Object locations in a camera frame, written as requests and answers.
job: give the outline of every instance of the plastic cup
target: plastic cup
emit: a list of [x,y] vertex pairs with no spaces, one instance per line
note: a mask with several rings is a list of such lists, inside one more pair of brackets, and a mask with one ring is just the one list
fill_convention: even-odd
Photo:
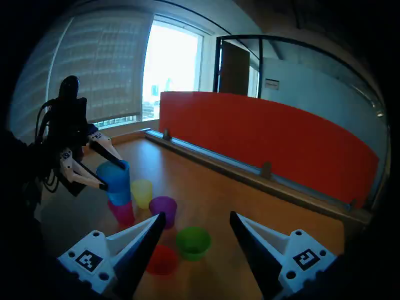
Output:
[[175,224],[175,215],[177,214],[177,203],[174,199],[167,196],[156,197],[151,200],[148,208],[153,216],[165,213],[165,229],[172,228]]
[[188,261],[198,261],[211,246],[211,237],[201,227],[187,227],[176,236],[176,245],[180,255]]
[[134,209],[131,202],[124,205],[114,205],[108,201],[108,208],[122,227],[130,227],[135,222]]
[[146,179],[135,180],[130,184],[130,190],[139,208],[146,210],[153,196],[153,184]]
[[152,275],[167,276],[172,274],[178,266],[178,256],[172,249],[164,245],[157,245],[153,251],[146,271]]
[[107,196],[115,206],[125,205],[131,202],[129,163],[121,160],[125,165],[125,170],[106,161],[98,166],[96,174],[108,184]]

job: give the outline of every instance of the window sill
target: window sill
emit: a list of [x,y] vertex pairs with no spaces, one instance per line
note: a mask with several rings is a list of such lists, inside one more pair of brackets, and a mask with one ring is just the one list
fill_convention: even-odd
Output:
[[99,130],[106,136],[113,138],[122,136],[125,134],[132,133],[134,131],[142,130],[145,128],[151,128],[155,131],[159,130],[158,118],[147,118],[144,121],[127,121],[123,123],[117,123],[112,125],[106,125],[99,128]]

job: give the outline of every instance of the green cup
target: green cup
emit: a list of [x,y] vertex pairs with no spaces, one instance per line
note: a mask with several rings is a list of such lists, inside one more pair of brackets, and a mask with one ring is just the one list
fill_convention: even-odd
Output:
[[176,236],[176,245],[180,255],[188,261],[198,261],[211,246],[211,237],[201,227],[187,227]]

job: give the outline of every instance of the blue cup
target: blue cup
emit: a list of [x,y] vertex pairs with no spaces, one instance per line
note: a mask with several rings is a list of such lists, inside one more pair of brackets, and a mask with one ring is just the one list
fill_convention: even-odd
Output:
[[115,206],[125,205],[131,201],[131,180],[129,176],[129,163],[121,160],[125,170],[106,161],[99,165],[96,174],[108,184],[107,196]]

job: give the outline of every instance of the window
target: window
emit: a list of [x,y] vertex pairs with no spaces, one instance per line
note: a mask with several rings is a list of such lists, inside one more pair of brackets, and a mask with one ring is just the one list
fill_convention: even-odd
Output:
[[39,108],[70,75],[79,77],[78,96],[87,98],[86,119],[101,129],[158,119],[161,92],[198,91],[204,32],[156,18],[95,11],[51,29],[18,80],[9,116],[14,135],[34,140]]
[[249,75],[248,75],[248,97],[257,98],[257,92],[259,90],[259,72],[253,68],[249,67]]
[[198,91],[203,37],[154,21],[143,74],[142,120],[160,118],[161,92]]

